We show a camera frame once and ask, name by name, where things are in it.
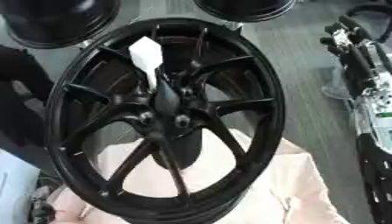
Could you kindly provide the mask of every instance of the wheel spoke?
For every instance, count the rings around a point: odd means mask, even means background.
[[[203,67],[197,69],[192,74],[191,80],[196,81],[196,82],[205,81],[211,75],[217,74],[217,72],[219,72],[221,70],[224,70],[224,69],[227,69],[230,67],[241,67],[241,66],[243,66],[244,63],[248,63],[253,60],[254,60],[253,56],[242,56],[242,57],[233,58],[233,59],[226,59],[226,60],[220,61],[220,62],[212,64],[212,65],[203,66]]]
[[[203,57],[203,45],[204,45],[204,39],[206,37],[206,34],[208,32],[207,28],[204,28],[198,38],[198,42],[196,43],[194,55],[193,55],[193,60],[200,60],[201,57]]]
[[[272,98],[261,100],[231,100],[231,101],[216,101],[213,104],[216,107],[218,116],[228,115],[238,111],[254,110],[270,112]]]
[[[122,61],[124,61],[124,62],[126,62],[128,64],[131,64],[134,67],[133,61],[130,58],[130,56],[125,55],[125,54],[123,54],[121,52],[118,52],[115,49],[112,49],[112,48],[109,48],[109,47],[103,46],[103,45],[98,46],[98,49],[100,49],[104,53],[110,54],[111,56],[113,56],[113,57],[115,57],[115,58],[117,58],[119,60],[122,60]]]
[[[159,29],[160,29],[160,25],[158,24],[158,25],[154,26],[154,28],[151,31],[151,39],[156,41],[156,42],[159,42],[158,41],[158,31],[159,31]]]
[[[235,139],[225,123],[223,123],[220,118],[216,117],[208,123],[207,128],[211,130],[233,152],[238,165],[243,160],[246,152]]]
[[[159,143],[162,149],[159,154],[164,160],[166,167],[168,167],[169,172],[174,179],[174,183],[178,190],[179,199],[189,204],[191,202],[191,194],[189,193],[188,187],[186,186],[186,182],[184,181],[184,178],[181,175],[181,170],[179,169],[176,156],[174,155],[169,142],[163,137],[160,137],[157,142]]]
[[[109,103],[109,95],[104,94],[92,87],[86,87],[77,84],[66,84],[66,91],[71,95],[74,95],[74,98],[80,98],[80,95],[88,95],[95,102],[101,102],[104,104]]]
[[[127,176],[156,149],[157,147],[150,140],[144,139],[110,177],[103,191],[108,193],[121,191]]]

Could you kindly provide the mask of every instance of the person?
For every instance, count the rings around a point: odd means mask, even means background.
[[[232,130],[243,145],[250,139]],[[98,157],[101,175],[109,178],[117,166],[141,142],[110,145]],[[198,191],[214,183],[233,167],[229,150],[214,134],[203,131],[203,150],[198,160],[182,174],[191,188]],[[170,174],[148,157],[125,180],[124,190],[151,197],[170,197],[175,187]],[[120,217],[89,205],[67,187],[56,191],[48,200],[56,211],[52,224],[125,224]],[[347,224],[328,198],[328,189],[312,156],[304,149],[283,139],[269,167],[250,187],[248,194],[228,215],[216,224]]]
[[[0,149],[57,176],[44,148],[44,120],[26,106],[30,98],[45,104],[53,82],[26,50],[0,45],[0,67]],[[17,81],[27,88],[29,97],[15,89]]]

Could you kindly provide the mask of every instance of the black rim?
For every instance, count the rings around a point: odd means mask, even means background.
[[[178,111],[192,119],[186,128],[167,124],[171,123],[167,122],[170,118],[162,118],[157,112],[154,108],[157,93],[146,91],[143,72],[125,54],[126,46],[142,36],[155,39],[164,48],[164,65],[157,71],[160,85],[169,85],[178,94],[181,99]],[[185,51],[181,54],[176,49]],[[109,81],[94,80],[98,75],[91,75],[109,60],[128,68],[129,79],[119,76],[117,80],[122,81],[116,81],[120,83],[116,87],[113,81],[105,86],[103,82]],[[229,68],[235,72],[223,72]],[[233,100],[209,101],[204,94],[206,84],[217,87]],[[77,122],[76,131],[70,130],[68,124],[78,116],[72,105],[81,102],[87,116],[81,118],[82,125]],[[255,125],[255,136],[247,152],[221,121],[221,116],[243,110],[250,111],[248,119]],[[153,114],[151,119],[141,120],[145,111]],[[52,160],[65,182],[88,203],[135,223],[209,223],[237,204],[275,154],[284,128],[284,95],[271,64],[245,38],[196,19],[153,19],[113,31],[82,52],[52,91],[46,118],[46,143]],[[88,162],[81,141],[116,121],[131,125],[144,140],[106,181]],[[189,193],[171,151],[171,142],[202,128],[219,137],[233,152],[237,163],[221,181]],[[133,168],[157,151],[165,157],[178,197],[148,198],[121,189]]]
[[[88,24],[86,31],[83,35],[73,38],[58,39],[56,42],[36,42],[26,38],[20,38],[10,27],[7,27],[7,32],[10,36],[23,46],[27,46],[35,49],[55,49],[67,46],[77,45],[85,40],[91,39],[105,30],[110,23],[116,18],[120,9],[120,2],[114,0],[113,9],[110,13],[102,15],[93,21],[92,24]]]
[[[277,18],[282,16],[284,13],[289,11],[295,4],[296,0],[289,0],[286,4],[279,5],[275,7],[274,10],[269,10],[268,12],[264,10],[255,10],[250,11],[247,14],[244,13],[227,13],[223,10],[215,9],[201,0],[194,0],[194,2],[205,12],[208,14],[225,19],[228,21],[235,21],[240,23],[254,23],[260,21],[271,20],[273,18]]]

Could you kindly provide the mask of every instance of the black wheel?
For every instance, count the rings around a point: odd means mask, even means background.
[[[127,52],[143,36],[155,39],[164,51],[158,91],[152,93]],[[111,66],[116,71],[108,72]],[[210,101],[206,86],[231,99]],[[221,120],[237,111],[245,111],[255,129],[248,149]],[[179,122],[179,116],[186,116],[187,122]],[[113,31],[83,51],[52,91],[46,118],[52,160],[65,182],[88,203],[131,223],[212,223],[239,203],[274,156],[284,129],[284,94],[265,56],[237,33],[196,19],[153,19]],[[131,125],[143,141],[106,180],[81,145],[87,136],[117,121]],[[189,192],[173,145],[201,129],[221,139],[236,165],[215,184]],[[152,198],[124,191],[125,177],[156,153],[164,158],[178,196]]]
[[[9,34],[21,45],[52,49],[79,44],[117,16],[119,0],[2,0]]]
[[[296,0],[194,0],[208,14],[235,22],[259,22],[282,16]]]

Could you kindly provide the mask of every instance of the rim lip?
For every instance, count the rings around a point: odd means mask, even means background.
[[[259,62],[264,62],[263,67],[266,70],[271,72],[269,78],[265,79],[270,88],[270,91],[275,96],[275,114],[271,122],[271,133],[267,133],[265,138],[269,139],[267,143],[264,143],[261,140],[253,139],[252,147],[259,148],[260,146],[264,146],[264,157],[262,161],[258,161],[259,164],[255,168],[256,171],[248,171],[246,174],[247,181],[240,181],[235,183],[235,187],[230,187],[229,191],[225,191],[224,193],[218,194],[218,197],[213,199],[204,199],[205,203],[197,206],[193,206],[191,211],[187,211],[181,214],[173,214],[173,213],[160,213],[154,212],[151,210],[139,210],[139,209],[130,209],[128,206],[125,206],[123,202],[117,201],[114,202],[112,200],[103,199],[98,192],[87,192],[86,189],[92,189],[92,186],[89,185],[86,180],[79,175],[71,175],[71,174],[78,174],[78,172],[74,169],[74,167],[68,164],[69,161],[64,159],[63,156],[60,155],[60,151],[58,146],[56,145],[56,138],[59,137],[59,129],[58,123],[61,113],[61,103],[62,95],[63,95],[63,86],[67,81],[69,81],[72,76],[76,76],[77,73],[81,70],[88,61],[90,61],[98,52],[96,50],[97,46],[105,45],[109,46],[115,43],[118,40],[124,39],[128,37],[128,35],[124,35],[124,33],[129,34],[127,30],[137,30],[135,27],[146,25],[147,27],[152,27],[153,25],[158,24],[187,24],[189,26],[201,26],[204,25],[205,27],[213,30],[213,33],[216,35],[219,33],[221,36],[224,36],[225,39],[229,39],[227,42],[230,44],[236,43],[236,45],[244,50],[244,52],[249,53],[249,55],[254,55],[255,58]],[[156,221],[168,221],[168,218],[177,218],[177,219],[193,219],[193,217],[189,217],[189,213],[200,212],[199,216],[208,212],[208,210],[214,209],[216,207],[220,207],[222,204],[218,203],[225,201],[228,203],[229,201],[238,197],[239,194],[243,193],[248,189],[251,183],[253,183],[258,176],[265,170],[265,168],[270,163],[270,160],[275,155],[277,150],[277,146],[280,143],[282,138],[283,130],[284,130],[284,120],[285,120],[285,111],[284,111],[284,94],[282,90],[282,86],[280,85],[280,81],[277,78],[277,74],[275,70],[272,68],[272,65],[268,62],[266,57],[259,52],[257,48],[255,48],[249,41],[247,41],[244,37],[239,36],[229,29],[220,27],[217,24],[211,24],[205,21],[201,21],[198,19],[190,19],[190,18],[159,18],[159,19],[151,19],[146,21],[137,22],[134,24],[129,24],[124,26],[123,28],[117,29],[112,31],[111,33],[107,34],[106,36],[99,38],[95,41],[92,45],[90,45],[85,51],[83,51],[68,67],[66,72],[62,75],[59,81],[56,83],[55,87],[52,90],[51,96],[49,98],[47,109],[46,109],[46,148],[49,150],[49,153],[52,157],[52,160],[55,164],[55,167],[58,170],[60,176],[64,179],[64,181],[69,185],[69,187],[76,192],[81,198],[88,203],[91,203],[95,207],[100,208],[103,211],[106,211],[110,214],[118,215],[123,218],[129,218],[133,221],[143,220],[146,217],[153,217],[150,218],[150,222],[145,223],[156,223]]]
[[[107,14],[107,16],[101,17],[100,19],[94,21],[94,25],[88,29],[87,32],[77,37],[58,39],[55,42],[38,42],[29,40],[28,38],[20,38],[18,34],[14,32],[13,29],[8,25],[6,29],[10,37],[22,46],[27,46],[34,49],[56,49],[74,46],[103,32],[116,19],[120,10],[120,0],[111,1],[114,1],[114,5],[110,13]]]
[[[225,19],[228,21],[239,22],[239,23],[255,23],[260,21],[271,20],[273,18],[282,16],[294,6],[297,0],[290,0],[287,4],[282,5],[280,8],[273,10],[269,13],[257,14],[256,12],[254,12],[254,13],[249,13],[248,15],[246,14],[230,15],[221,10],[216,10],[212,7],[208,7],[207,5],[203,4],[200,0],[193,0],[193,1],[203,11],[205,11],[206,13],[210,14],[213,17]]]

